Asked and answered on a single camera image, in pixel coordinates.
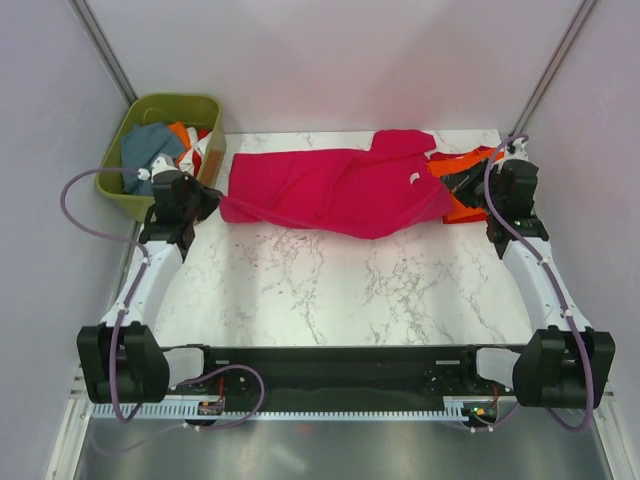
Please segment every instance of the metal floor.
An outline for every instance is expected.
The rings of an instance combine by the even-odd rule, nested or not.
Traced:
[[[86,438],[116,450],[170,424],[92,419]],[[77,480],[612,478],[596,428],[568,433],[543,409],[521,408],[495,432],[473,435],[433,422],[256,421],[178,429],[119,458],[85,443]]]

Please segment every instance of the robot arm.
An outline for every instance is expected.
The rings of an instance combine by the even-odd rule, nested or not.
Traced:
[[[549,235],[533,209],[538,168],[525,160],[522,143],[511,145],[509,154],[491,170],[489,190],[494,205],[501,216],[542,254],[570,311],[565,312],[561,307],[556,289],[541,262],[488,212],[487,236],[518,285],[534,334],[520,354],[504,348],[480,348],[476,353],[477,373],[511,388],[523,406],[584,408],[587,396],[584,368],[565,318],[570,314],[589,356],[594,406],[597,407],[607,382],[615,344],[609,333],[593,331],[575,306],[556,268]],[[487,161],[442,178],[465,206],[487,210],[483,175]]]
[[[135,252],[129,275],[115,304],[97,326],[80,330],[77,338],[89,398],[110,403],[109,343],[118,313],[136,281],[141,264],[145,275],[128,302],[127,314],[118,334],[118,396],[125,403],[159,402],[167,389],[198,377],[204,367],[201,348],[161,349],[152,328],[171,280],[182,265],[195,238],[193,224],[206,219],[219,205],[222,194],[180,172],[171,159],[162,156],[151,172],[155,204],[149,208],[139,242],[148,260]]]

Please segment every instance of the white marble tabletop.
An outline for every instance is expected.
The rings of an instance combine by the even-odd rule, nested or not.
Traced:
[[[495,146],[495,130],[431,132],[443,152]],[[373,132],[228,135],[236,152],[369,148]],[[155,326],[160,345],[526,343],[531,327],[485,224],[430,222],[375,241],[269,224],[196,227]]]

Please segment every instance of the metal frame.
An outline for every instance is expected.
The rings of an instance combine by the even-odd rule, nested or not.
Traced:
[[[511,135],[522,133],[529,124],[529,121],[533,117],[534,113],[538,109],[538,106],[542,102],[542,99],[549,90],[549,87],[556,78],[560,67],[567,58],[567,55],[571,51],[571,48],[575,44],[575,41],[582,31],[582,28],[586,24],[587,20],[593,13],[595,6],[599,0],[581,0],[576,12],[571,18],[567,29],[565,30],[558,46],[554,50],[544,72],[542,73],[538,83],[533,89],[533,92],[529,96],[527,103],[522,109],[518,119],[516,120]],[[89,35],[91,42],[100,54],[105,66],[109,70],[113,80],[115,81],[118,89],[122,93],[122,96],[131,105],[138,99],[138,96],[131,85],[124,69],[120,65],[116,54],[114,53],[109,41],[107,40],[98,19],[96,18],[93,10],[87,3],[87,0],[69,0],[69,4],[73,8],[74,12],[78,16],[78,19],[82,23],[85,31]]]
[[[116,54],[113,52],[111,45],[109,45],[109,41],[102,31],[93,10],[91,10],[86,0],[69,0],[69,5],[71,5],[71,8],[78,16],[80,23],[82,23],[85,32],[89,35],[91,43],[93,43],[93,46],[100,54],[105,67],[109,70],[109,74],[120,90],[120,93],[127,103],[131,105],[138,99],[138,96],[127,78],[124,69],[120,65]]]
[[[516,123],[511,131],[511,135],[522,133],[529,124],[529,121],[538,109],[538,106],[542,102],[542,99],[549,91],[549,87],[558,75],[560,67],[571,51],[571,47],[573,47],[573,45],[575,44],[578,35],[582,31],[584,25],[587,23],[587,20],[593,13],[598,2],[599,0],[582,0],[580,2],[580,6],[569,22],[567,30],[564,32],[564,35],[560,39],[560,43],[553,52],[553,55],[551,56],[549,63],[542,73],[540,80],[538,80],[538,83],[533,89],[533,92],[531,93],[527,104],[522,110],[522,113],[520,113],[518,120],[516,120]]]
[[[599,0],[581,1],[531,96],[516,120],[512,129],[513,133],[520,133],[527,127],[553,83],[553,80],[556,78],[560,67],[575,44],[578,35],[595,10],[598,1]],[[83,24],[85,31],[100,54],[122,96],[129,104],[132,104],[138,98],[135,90],[111,48],[95,14],[87,4],[87,1],[69,0],[69,4]],[[123,264],[121,265],[122,275],[117,288],[114,290],[112,299],[117,296],[123,280],[126,278],[127,263],[130,261],[131,253],[132,250],[130,249],[123,258]],[[596,426],[607,455],[607,460],[614,478],[640,480],[635,454],[624,428],[624,423],[621,421],[619,406],[613,395],[610,394],[609,396],[611,398],[602,402],[595,417]],[[88,401],[86,391],[84,390],[84,382],[80,371],[80,373],[76,375],[74,390],[71,392],[71,397],[47,470],[47,480],[73,478],[80,459],[80,452],[84,443],[92,408],[93,406]]]

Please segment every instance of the pink cloth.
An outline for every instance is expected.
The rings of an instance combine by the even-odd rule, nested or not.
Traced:
[[[435,148],[433,137],[418,130],[385,130],[369,151],[236,154],[222,218],[366,239],[440,219],[453,204],[425,168],[424,152]]]

